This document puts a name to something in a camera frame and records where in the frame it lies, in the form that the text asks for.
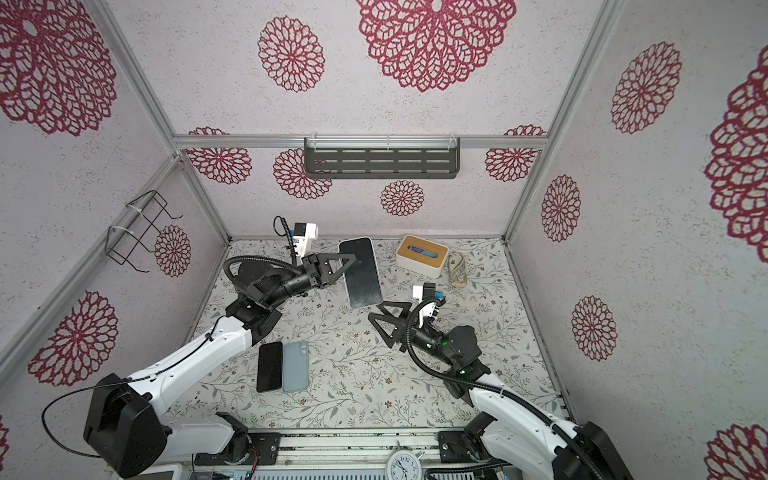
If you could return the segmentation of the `large phone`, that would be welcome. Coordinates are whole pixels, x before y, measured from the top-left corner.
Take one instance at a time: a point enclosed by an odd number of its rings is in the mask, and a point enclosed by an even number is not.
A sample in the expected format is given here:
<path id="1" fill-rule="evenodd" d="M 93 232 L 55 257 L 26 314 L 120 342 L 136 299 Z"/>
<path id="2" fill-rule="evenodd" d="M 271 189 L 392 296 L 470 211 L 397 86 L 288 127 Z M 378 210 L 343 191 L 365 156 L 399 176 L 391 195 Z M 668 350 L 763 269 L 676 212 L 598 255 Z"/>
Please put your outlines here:
<path id="1" fill-rule="evenodd" d="M 383 294 L 372 240 L 360 237 L 341 241 L 339 252 L 355 256 L 344 273 L 350 306 L 357 309 L 380 304 Z"/>

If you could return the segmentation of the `black bare phone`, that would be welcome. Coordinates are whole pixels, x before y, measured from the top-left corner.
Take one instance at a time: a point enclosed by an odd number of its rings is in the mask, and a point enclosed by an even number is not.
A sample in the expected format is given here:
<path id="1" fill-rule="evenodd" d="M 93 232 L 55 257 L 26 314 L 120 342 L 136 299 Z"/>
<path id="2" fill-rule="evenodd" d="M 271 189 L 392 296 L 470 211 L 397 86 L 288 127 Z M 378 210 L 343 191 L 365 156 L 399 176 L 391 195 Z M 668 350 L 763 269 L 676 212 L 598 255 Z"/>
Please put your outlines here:
<path id="1" fill-rule="evenodd" d="M 259 346 L 256 390 L 264 393 L 282 388 L 283 343 L 280 341 Z"/>

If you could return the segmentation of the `light blue phone case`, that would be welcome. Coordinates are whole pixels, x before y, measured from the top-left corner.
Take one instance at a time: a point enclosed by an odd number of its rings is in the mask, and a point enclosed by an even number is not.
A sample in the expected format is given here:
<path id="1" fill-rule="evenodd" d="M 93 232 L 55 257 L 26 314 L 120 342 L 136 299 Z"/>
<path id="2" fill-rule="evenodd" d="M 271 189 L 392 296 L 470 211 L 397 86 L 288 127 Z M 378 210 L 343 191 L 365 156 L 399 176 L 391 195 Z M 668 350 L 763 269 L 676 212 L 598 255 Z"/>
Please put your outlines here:
<path id="1" fill-rule="evenodd" d="M 310 385 L 309 343 L 296 341 L 283 347 L 282 390 L 296 393 Z"/>

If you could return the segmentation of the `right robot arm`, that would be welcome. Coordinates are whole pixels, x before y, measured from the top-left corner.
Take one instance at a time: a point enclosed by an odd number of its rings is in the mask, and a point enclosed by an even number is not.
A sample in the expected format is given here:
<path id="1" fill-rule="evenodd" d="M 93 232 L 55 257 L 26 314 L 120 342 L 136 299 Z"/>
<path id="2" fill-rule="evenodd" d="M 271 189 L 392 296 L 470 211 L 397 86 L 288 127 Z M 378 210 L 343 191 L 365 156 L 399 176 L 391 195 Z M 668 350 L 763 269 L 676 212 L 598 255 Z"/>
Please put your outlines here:
<path id="1" fill-rule="evenodd" d="M 385 301 L 368 320 L 388 347 L 400 346 L 416 366 L 444 382 L 450 394 L 478 414 L 465 428 L 472 453 L 484 452 L 487 467 L 509 464 L 530 479 L 631 479 L 629 468 L 608 434 L 551 414 L 506 386 L 481 361 L 475 329 L 442 332 L 421 311 L 443 301 L 428 298 L 413 306 Z"/>

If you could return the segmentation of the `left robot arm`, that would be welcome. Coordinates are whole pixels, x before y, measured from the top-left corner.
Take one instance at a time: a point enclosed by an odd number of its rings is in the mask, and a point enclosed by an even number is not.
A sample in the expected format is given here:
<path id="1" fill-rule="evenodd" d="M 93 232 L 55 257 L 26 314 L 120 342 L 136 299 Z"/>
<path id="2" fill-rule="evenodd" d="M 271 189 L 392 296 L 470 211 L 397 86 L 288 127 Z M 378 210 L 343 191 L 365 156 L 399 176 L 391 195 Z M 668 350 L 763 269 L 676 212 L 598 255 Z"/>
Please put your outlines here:
<path id="1" fill-rule="evenodd" d="M 89 387 L 83 439 L 92 457 L 124 479 L 198 454 L 245 461 L 252 451 L 249 430 L 233 415 L 180 420 L 167 416 L 169 407 L 222 363 L 263 340 L 285 301 L 334 284 L 355 261 L 348 253 L 309 254 L 298 265 L 260 255 L 226 259 L 223 271 L 237 298 L 209 330 L 128 377 L 110 374 Z"/>

